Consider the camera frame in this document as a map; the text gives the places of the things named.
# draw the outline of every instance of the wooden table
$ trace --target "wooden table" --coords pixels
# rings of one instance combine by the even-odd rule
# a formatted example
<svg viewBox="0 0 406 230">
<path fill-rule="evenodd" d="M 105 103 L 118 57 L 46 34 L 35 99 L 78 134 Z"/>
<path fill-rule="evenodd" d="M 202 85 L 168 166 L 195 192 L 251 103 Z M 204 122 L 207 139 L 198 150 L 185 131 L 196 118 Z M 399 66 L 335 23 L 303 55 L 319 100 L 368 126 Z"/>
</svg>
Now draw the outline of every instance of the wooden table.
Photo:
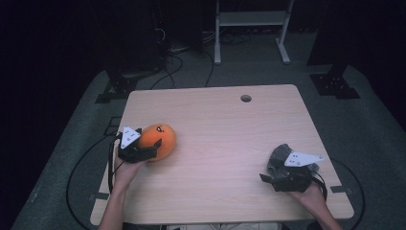
<svg viewBox="0 0 406 230">
<path fill-rule="evenodd" d="M 124 126 L 166 123 L 177 146 L 165 159 L 139 170 L 126 196 L 124 221 L 137 224 L 257 222 L 311 219 L 285 193 L 259 174 L 274 148 L 286 143 L 299 152 L 323 155 L 319 173 L 328 187 L 327 205 L 337 219 L 353 209 L 294 85 L 135 91 Z M 107 174 L 101 194 L 108 194 Z M 91 222 L 98 225 L 107 200 L 97 199 Z"/>
</svg>

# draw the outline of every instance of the black cable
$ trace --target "black cable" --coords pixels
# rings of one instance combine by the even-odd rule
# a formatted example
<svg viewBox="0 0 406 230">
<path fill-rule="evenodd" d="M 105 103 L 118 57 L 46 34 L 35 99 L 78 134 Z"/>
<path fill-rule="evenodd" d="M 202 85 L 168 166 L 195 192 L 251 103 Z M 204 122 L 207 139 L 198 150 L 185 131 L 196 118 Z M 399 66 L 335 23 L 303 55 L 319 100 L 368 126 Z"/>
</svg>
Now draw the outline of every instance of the black cable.
<svg viewBox="0 0 406 230">
<path fill-rule="evenodd" d="M 108 148 L 108 167 L 107 167 L 107 184 L 108 184 L 108 190 L 111 192 L 113 191 L 113 158 L 114 158 L 114 143 L 118 138 L 120 138 L 122 134 L 120 133 L 117 135 L 113 141 L 110 143 L 110 146 Z"/>
<path fill-rule="evenodd" d="M 209 56 L 209 58 L 210 58 L 210 60 L 212 61 L 212 70 L 210 71 L 210 75 L 209 75 L 209 77 L 207 78 L 207 80 L 206 80 L 206 83 L 205 83 L 205 87 L 207 87 L 207 85 L 209 84 L 209 80 L 210 80 L 210 78 L 212 77 L 212 74 L 213 74 L 213 70 L 214 70 L 214 60 L 213 60 L 213 57 L 207 52 L 207 51 L 205 51 L 205 53 Z"/>
<path fill-rule="evenodd" d="M 71 180 L 72 177 L 78 167 L 78 165 L 80 164 L 80 162 L 83 160 L 83 158 L 96 146 L 98 145 L 100 142 L 102 142 L 105 138 L 109 137 L 110 134 L 112 134 L 113 132 L 109 133 L 108 135 L 104 135 L 99 141 L 97 141 L 95 144 L 93 144 L 79 159 L 79 161 L 76 163 L 75 167 L 72 169 L 71 174 L 69 175 L 69 179 L 68 179 L 68 184 L 66 186 L 66 192 L 65 192 L 65 200 L 66 200 L 66 204 L 68 206 L 69 209 L 69 213 L 72 215 L 72 217 L 75 219 L 75 221 L 84 229 L 89 229 L 86 225 L 84 225 L 84 223 L 82 223 L 79 218 L 75 215 L 71 203 L 69 201 L 69 188 L 71 186 Z"/>
<path fill-rule="evenodd" d="M 364 214 L 365 214 L 365 206 L 366 206 L 365 203 L 366 203 L 366 201 L 365 201 L 364 188 L 362 187 L 361 181 L 358 179 L 358 177 L 355 175 L 355 173 L 348 166 L 346 166 L 344 163 L 342 163 L 339 160 L 334 159 L 332 157 L 330 157 L 330 160 L 332 160 L 335 163 L 339 164 L 340 166 L 344 167 L 354 177 L 356 183 L 358 184 L 359 191 L 361 193 L 361 198 L 362 198 L 361 212 L 360 212 L 360 216 L 359 216 L 358 220 L 351 227 L 351 230 L 356 229 L 358 227 L 359 223 L 361 222 L 362 218 L 364 217 Z"/>
<path fill-rule="evenodd" d="M 247 35 L 247 36 L 248 36 L 248 38 L 245 39 L 241 35 L 224 34 L 220 38 L 220 42 L 221 42 L 221 45 L 225 45 L 225 46 L 237 46 L 237 45 L 250 41 L 251 36 L 250 35 Z"/>
<path fill-rule="evenodd" d="M 124 161 L 122 161 L 122 163 L 116 168 L 116 170 L 113 172 L 113 174 L 122 166 L 123 163 L 124 163 Z"/>
<path fill-rule="evenodd" d="M 173 72 L 171 72 L 171 73 L 169 73 L 169 74 L 163 76 L 161 79 L 159 79 L 158 81 L 156 81 L 154 84 L 152 84 L 152 86 L 149 88 L 150 90 L 153 89 L 153 88 L 155 87 L 155 85 L 157 85 L 157 84 L 159 83 L 159 81 L 162 81 L 163 79 L 165 79 L 165 78 L 171 76 L 172 74 L 178 72 L 178 71 L 182 68 L 182 66 L 183 66 L 183 60 L 182 60 L 182 58 L 177 57 L 177 56 L 173 56 L 173 58 L 177 58 L 178 60 L 180 60 L 180 65 L 179 65 L 179 67 L 178 67 L 177 69 L 175 69 Z"/>
<path fill-rule="evenodd" d="M 322 188 L 323 197 L 325 198 L 325 200 L 327 200 L 327 186 L 326 186 L 325 180 L 318 172 L 315 172 L 315 171 L 311 171 L 311 172 L 317 174 L 322 179 L 322 180 L 319 180 L 318 178 L 316 178 L 314 176 L 311 177 L 311 181 L 315 182 Z"/>
<path fill-rule="evenodd" d="M 171 88 L 176 88 L 175 80 L 173 79 L 172 73 L 170 73 L 168 71 L 167 65 L 165 65 L 164 69 L 165 69 L 165 72 L 167 72 L 167 74 L 169 74 L 170 80 L 172 81 L 172 87 Z"/>
</svg>

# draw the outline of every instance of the gray floor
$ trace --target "gray floor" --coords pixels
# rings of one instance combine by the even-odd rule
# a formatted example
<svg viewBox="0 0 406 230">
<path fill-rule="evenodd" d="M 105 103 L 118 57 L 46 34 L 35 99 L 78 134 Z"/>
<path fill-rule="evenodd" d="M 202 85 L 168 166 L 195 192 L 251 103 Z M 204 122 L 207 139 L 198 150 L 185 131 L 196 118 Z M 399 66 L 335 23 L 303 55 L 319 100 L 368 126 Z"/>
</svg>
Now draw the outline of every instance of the gray floor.
<svg viewBox="0 0 406 230">
<path fill-rule="evenodd" d="M 406 134 L 373 93 L 365 76 L 352 67 L 344 77 L 361 99 L 319 96 L 309 74 L 324 73 L 329 66 L 306 66 L 315 35 L 287 35 L 285 45 L 290 65 L 282 64 L 275 34 L 252 35 L 246 43 L 222 46 L 222 64 L 214 67 L 208 86 L 295 84 L 328 154 L 338 160 L 334 162 L 335 169 L 348 189 L 355 210 L 353 218 L 340 220 L 345 229 L 351 229 L 361 216 L 357 229 L 401 229 L 406 225 L 406 172 L 403 170 Z M 213 45 L 205 49 L 213 55 Z M 174 87 L 204 87 L 212 68 L 209 56 L 196 52 L 177 56 L 182 58 L 183 66 L 173 74 Z M 175 70 L 179 64 L 178 59 L 169 58 L 168 70 Z M 148 90 L 165 74 L 162 71 L 140 80 L 136 90 Z M 89 217 L 111 140 L 102 137 L 112 117 L 122 116 L 125 107 L 125 100 L 95 103 L 107 82 L 108 77 L 101 72 L 89 85 L 12 229 L 82 229 L 69 212 L 65 192 L 71 171 L 84 154 L 72 176 L 69 200 L 78 221 L 95 228 L 90 225 Z M 167 78 L 154 89 L 172 87 Z M 112 121 L 113 126 L 117 125 L 120 118 Z M 360 185 L 347 168 L 359 179 L 365 203 Z M 361 215 L 363 205 L 365 213 Z M 287 225 L 291 229 L 305 229 L 308 223 L 288 222 Z"/>
</svg>

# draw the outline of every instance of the white tag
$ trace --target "white tag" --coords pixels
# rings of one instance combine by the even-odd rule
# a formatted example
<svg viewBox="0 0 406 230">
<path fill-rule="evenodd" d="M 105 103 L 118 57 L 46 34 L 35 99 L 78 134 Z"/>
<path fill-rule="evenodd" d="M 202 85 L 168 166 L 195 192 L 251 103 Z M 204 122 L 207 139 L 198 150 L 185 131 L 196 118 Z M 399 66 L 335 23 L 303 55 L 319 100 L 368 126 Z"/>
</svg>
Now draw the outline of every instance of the white tag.
<svg viewBox="0 0 406 230">
<path fill-rule="evenodd" d="M 127 146 L 131 145 L 135 140 L 141 136 L 136 130 L 132 129 L 129 126 L 124 127 L 123 139 L 121 148 L 125 149 Z"/>
<path fill-rule="evenodd" d="M 284 162 L 284 165 L 290 167 L 301 167 L 322 161 L 324 159 L 325 158 L 323 156 L 292 151 Z"/>
</svg>

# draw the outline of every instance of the black curtain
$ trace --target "black curtain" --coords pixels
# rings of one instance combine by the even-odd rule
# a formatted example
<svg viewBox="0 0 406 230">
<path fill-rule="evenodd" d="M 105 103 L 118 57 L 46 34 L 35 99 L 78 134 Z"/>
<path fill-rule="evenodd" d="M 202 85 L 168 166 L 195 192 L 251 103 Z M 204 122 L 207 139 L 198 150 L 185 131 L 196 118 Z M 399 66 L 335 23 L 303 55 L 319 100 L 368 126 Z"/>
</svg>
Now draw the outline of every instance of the black curtain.
<svg viewBox="0 0 406 230">
<path fill-rule="evenodd" d="M 406 129 L 405 41 L 405 1 L 330 0 L 308 64 L 354 66 Z"/>
<path fill-rule="evenodd" d="M 103 41 L 85 1 L 1 1 L 0 23 L 0 225 L 10 229 L 102 70 Z"/>
</svg>

